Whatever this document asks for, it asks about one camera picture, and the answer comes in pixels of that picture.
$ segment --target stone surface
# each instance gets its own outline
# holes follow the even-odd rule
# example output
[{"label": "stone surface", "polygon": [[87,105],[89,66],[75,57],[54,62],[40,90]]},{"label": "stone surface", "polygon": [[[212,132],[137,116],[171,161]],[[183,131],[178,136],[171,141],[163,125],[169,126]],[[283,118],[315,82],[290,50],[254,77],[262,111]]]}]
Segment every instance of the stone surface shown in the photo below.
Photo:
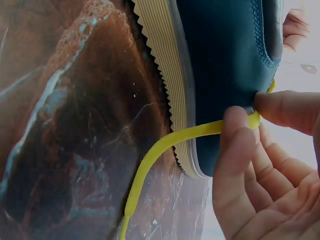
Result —
[{"label": "stone surface", "polygon": [[[2,240],[116,239],[140,161],[170,131],[130,4],[0,1]],[[207,193],[168,150],[126,239],[200,239]]]}]

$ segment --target human hand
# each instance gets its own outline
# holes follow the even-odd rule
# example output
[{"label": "human hand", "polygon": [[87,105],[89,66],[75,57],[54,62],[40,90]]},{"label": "human hand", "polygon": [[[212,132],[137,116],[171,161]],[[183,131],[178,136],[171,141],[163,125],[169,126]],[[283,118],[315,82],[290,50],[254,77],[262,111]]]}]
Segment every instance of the human hand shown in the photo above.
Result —
[{"label": "human hand", "polygon": [[[313,136],[319,162],[320,94],[258,93],[255,107],[274,124]],[[263,126],[249,129],[241,107],[225,113],[212,191],[214,212],[228,240],[320,238],[318,172],[290,157]]]},{"label": "human hand", "polygon": [[294,62],[307,50],[311,33],[316,34],[319,5],[316,0],[284,0],[283,61]]}]

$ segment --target white rubber sole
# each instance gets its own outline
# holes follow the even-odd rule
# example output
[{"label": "white rubber sole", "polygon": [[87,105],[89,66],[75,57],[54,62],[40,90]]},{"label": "white rubber sole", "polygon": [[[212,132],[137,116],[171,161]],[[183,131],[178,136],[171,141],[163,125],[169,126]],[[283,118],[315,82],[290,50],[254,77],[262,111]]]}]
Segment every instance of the white rubber sole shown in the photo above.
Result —
[{"label": "white rubber sole", "polygon": [[[196,124],[194,77],[176,0],[132,0],[146,45],[159,65],[168,94],[171,128],[178,131]],[[196,140],[178,143],[177,161],[190,177],[207,178],[200,170]]]}]

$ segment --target yellow cord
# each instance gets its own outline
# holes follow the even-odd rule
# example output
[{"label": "yellow cord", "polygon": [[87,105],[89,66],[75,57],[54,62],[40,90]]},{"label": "yellow cord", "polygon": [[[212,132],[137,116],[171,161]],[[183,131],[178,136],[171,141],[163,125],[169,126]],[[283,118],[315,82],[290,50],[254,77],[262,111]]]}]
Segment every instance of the yellow cord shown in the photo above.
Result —
[{"label": "yellow cord", "polygon": [[[275,80],[272,81],[268,93],[272,92],[275,88]],[[260,125],[260,115],[257,111],[248,116],[249,126],[251,129],[256,129]],[[125,240],[126,231],[128,228],[130,217],[133,216],[137,208],[138,200],[141,194],[141,190],[152,165],[156,160],[169,148],[177,143],[194,139],[198,137],[221,134],[223,127],[223,121],[214,121],[194,127],[185,128],[179,131],[172,132],[159,141],[157,141],[150,150],[146,153],[142,159],[140,166],[135,174],[132,187],[129,193],[129,197],[126,201],[124,209],[124,221],[122,224],[120,240]]]}]

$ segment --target blue shoe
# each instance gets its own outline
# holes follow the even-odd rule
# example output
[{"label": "blue shoe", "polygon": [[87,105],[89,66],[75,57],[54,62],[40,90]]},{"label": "blue shoe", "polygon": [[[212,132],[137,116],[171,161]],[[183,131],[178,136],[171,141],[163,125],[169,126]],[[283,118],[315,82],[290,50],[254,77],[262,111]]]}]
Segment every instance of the blue shoe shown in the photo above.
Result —
[{"label": "blue shoe", "polygon": [[[147,45],[167,89],[172,130],[223,118],[230,106],[251,109],[266,92],[283,47],[283,0],[133,0]],[[194,178],[212,177],[220,136],[175,145]]]}]

